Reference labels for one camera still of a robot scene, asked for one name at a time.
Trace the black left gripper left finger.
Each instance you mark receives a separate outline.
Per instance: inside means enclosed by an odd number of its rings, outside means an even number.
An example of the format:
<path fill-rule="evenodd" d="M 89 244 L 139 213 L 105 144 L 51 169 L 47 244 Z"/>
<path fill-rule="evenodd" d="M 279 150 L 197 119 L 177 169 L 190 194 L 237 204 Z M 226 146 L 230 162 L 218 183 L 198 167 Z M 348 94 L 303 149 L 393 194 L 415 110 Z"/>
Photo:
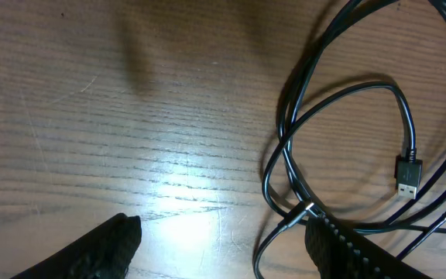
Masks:
<path fill-rule="evenodd" d="M 140 217 L 118 213 L 12 279 L 125 279 L 141 240 Z"/>

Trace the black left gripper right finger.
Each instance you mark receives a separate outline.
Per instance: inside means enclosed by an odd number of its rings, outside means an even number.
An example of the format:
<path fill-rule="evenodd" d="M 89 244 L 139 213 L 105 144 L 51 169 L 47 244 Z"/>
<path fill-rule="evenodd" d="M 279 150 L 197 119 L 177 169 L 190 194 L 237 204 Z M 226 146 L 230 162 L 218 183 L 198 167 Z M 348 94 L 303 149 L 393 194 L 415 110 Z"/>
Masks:
<path fill-rule="evenodd" d="M 307 221 L 304 243 L 322 278 L 430 279 L 327 215 Z"/>

